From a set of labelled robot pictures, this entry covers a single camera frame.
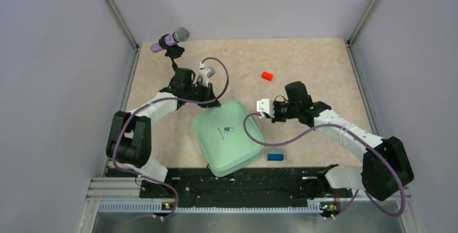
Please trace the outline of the green plastic medicine box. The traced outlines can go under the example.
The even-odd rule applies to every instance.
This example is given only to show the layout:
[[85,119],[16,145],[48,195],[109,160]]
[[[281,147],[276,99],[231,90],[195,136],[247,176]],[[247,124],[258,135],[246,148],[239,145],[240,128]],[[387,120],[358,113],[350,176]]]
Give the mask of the green plastic medicine box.
[[257,141],[264,137],[250,112],[237,100],[222,103],[197,115],[192,128],[208,167],[216,177],[227,176],[262,157],[264,146],[251,140],[244,128]]

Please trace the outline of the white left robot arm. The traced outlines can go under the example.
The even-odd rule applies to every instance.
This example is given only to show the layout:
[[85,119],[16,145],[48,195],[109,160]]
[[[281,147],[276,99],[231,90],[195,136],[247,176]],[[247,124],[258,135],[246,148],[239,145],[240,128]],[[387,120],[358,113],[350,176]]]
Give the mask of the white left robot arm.
[[154,181],[152,189],[160,197],[170,195],[173,182],[166,178],[168,169],[151,155],[151,128],[187,102],[202,108],[219,107],[221,104],[210,82],[214,74],[212,67],[202,66],[198,75],[190,69],[178,68],[168,86],[147,103],[129,112],[116,112],[107,140],[107,157],[116,164],[126,164],[136,175]]

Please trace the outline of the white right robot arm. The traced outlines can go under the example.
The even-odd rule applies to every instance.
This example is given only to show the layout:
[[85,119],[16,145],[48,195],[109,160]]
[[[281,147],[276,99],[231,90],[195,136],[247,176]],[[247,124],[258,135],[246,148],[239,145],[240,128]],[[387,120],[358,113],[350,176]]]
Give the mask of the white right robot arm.
[[395,136],[383,138],[347,121],[322,101],[313,101],[302,82],[285,86],[282,101],[262,100],[264,111],[273,123],[297,119],[322,133],[352,153],[361,167],[334,165],[316,182],[318,192],[331,196],[340,188],[364,190],[384,201],[414,180],[405,147]]

